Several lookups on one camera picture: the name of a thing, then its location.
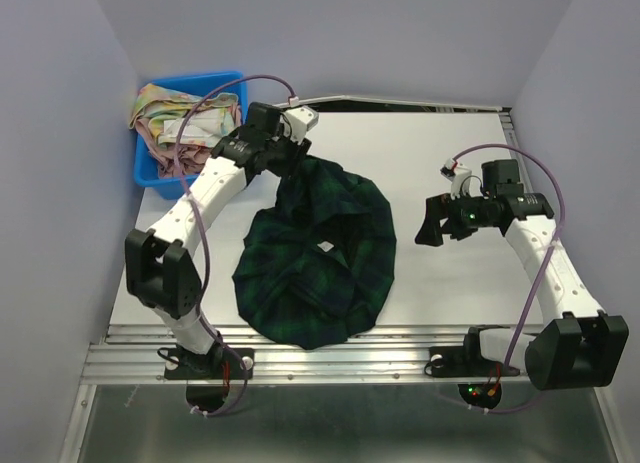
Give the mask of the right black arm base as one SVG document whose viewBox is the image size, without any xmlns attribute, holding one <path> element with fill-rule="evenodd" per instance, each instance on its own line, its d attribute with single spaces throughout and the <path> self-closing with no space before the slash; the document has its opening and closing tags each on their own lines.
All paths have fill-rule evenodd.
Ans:
<svg viewBox="0 0 640 463">
<path fill-rule="evenodd" d="M 423 373 L 434 378 L 515 377 L 521 371 L 482 357 L 469 356 L 462 346 L 431 346 Z"/>
</svg>

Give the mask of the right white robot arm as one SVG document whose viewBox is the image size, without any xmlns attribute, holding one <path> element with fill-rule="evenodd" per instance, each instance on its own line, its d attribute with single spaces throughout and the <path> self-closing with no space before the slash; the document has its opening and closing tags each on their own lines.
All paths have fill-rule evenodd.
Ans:
<svg viewBox="0 0 640 463">
<path fill-rule="evenodd" d="M 454 159 L 444 164 L 451 189 L 427 199 L 415 242 L 439 247 L 446 238 L 498 229 L 532 284 L 543 328 L 528 334 L 522 323 L 472 326 L 461 345 L 431 348 L 431 375 L 475 377 L 500 369 L 525 373 L 538 390 L 609 385 L 629 336 L 626 321 L 608 314 L 586 289 L 557 236 L 559 218 L 544 195 L 525 190 L 518 162 L 494 160 L 481 169 L 481 193 L 473 196 L 471 170 Z"/>
</svg>

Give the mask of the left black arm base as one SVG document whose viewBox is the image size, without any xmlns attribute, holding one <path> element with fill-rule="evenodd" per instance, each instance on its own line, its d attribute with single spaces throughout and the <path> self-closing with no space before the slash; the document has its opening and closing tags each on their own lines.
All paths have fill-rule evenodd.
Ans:
<svg viewBox="0 0 640 463">
<path fill-rule="evenodd" d="M 200 355 L 180 346 L 161 347 L 156 354 L 165 364 L 164 378 L 169 381 L 250 380 L 253 378 L 255 351 L 252 348 L 213 348 Z"/>
</svg>

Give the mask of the green plaid skirt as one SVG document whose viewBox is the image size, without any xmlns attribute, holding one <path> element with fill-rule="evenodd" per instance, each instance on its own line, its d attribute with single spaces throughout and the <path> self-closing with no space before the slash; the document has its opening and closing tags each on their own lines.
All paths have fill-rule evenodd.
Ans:
<svg viewBox="0 0 640 463">
<path fill-rule="evenodd" d="M 258 211 L 232 276 L 239 316 L 304 350 L 372 329 L 395 279 L 391 205 L 376 184 L 306 158 Z"/>
</svg>

